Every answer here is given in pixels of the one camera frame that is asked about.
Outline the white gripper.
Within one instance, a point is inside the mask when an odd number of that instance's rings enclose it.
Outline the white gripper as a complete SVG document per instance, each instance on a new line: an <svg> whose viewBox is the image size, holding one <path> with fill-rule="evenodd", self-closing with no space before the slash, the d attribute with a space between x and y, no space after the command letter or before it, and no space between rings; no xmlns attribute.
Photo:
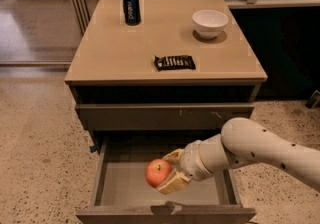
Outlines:
<svg viewBox="0 0 320 224"><path fill-rule="evenodd" d="M169 176L156 187L161 194L168 195L186 188L191 179L203 181L213 174L205 167L200 156L201 141L196 140L188 144L184 149L176 149L162 157L171 165L179 165L183 172L174 169Z"/></svg>

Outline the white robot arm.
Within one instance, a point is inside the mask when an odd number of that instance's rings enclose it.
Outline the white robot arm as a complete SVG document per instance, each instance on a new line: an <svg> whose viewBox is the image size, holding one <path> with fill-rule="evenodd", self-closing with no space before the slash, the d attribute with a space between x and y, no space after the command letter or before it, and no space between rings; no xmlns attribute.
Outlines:
<svg viewBox="0 0 320 224"><path fill-rule="evenodd" d="M203 181L222 170L254 163L276 167L320 191L320 151L291 143L247 118L232 118L221 132L196 140L164 156L174 166L156 189L171 194L192 181Z"/></svg>

